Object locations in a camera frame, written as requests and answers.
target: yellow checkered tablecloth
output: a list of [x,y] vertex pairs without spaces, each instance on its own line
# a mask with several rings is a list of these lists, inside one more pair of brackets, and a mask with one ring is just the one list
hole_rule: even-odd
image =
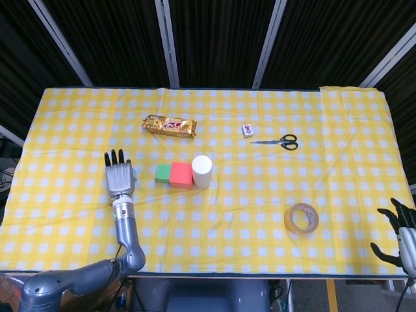
[[[153,135],[148,114],[192,118],[197,137]],[[249,144],[298,136],[299,148]],[[402,274],[371,252],[397,254],[376,208],[390,197],[412,206],[384,95],[320,92],[47,89],[25,142],[0,227],[1,270],[77,268],[114,257],[103,154],[123,148],[137,172],[134,193],[145,272]],[[159,163],[206,154],[206,190],[154,181]],[[311,204],[316,232],[290,234],[283,214]]]

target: tape roll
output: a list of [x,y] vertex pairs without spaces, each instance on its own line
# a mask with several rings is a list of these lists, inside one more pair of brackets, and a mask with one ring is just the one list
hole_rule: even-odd
[[[307,228],[300,229],[294,222],[293,222],[293,213],[295,210],[303,211],[308,218]],[[319,215],[315,208],[308,205],[307,203],[297,203],[295,206],[290,208],[288,211],[285,212],[285,226],[286,228],[294,233],[294,234],[309,234],[312,233],[314,230],[317,229],[319,225]]]

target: white cylinder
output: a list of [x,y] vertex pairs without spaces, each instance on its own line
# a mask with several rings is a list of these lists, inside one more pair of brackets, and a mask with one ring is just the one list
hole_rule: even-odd
[[199,155],[192,161],[192,178],[198,189],[206,189],[211,184],[213,162],[208,156]]

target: silver metal arm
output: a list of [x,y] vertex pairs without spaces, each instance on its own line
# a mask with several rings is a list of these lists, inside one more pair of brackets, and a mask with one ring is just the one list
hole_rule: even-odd
[[29,278],[23,286],[19,312],[57,312],[62,293],[68,289],[76,296],[103,288],[117,278],[137,273],[146,262],[138,242],[135,210],[130,198],[135,190],[130,161],[124,163],[123,151],[119,151],[117,164],[112,150],[112,165],[105,154],[107,190],[114,201],[114,219],[118,243],[126,252],[113,260],[102,260],[75,270],[47,271]]

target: pink cube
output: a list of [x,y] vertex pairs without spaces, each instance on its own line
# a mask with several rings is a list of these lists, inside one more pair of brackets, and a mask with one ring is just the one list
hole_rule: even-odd
[[192,166],[185,162],[173,162],[170,169],[169,183],[179,189],[192,188]]

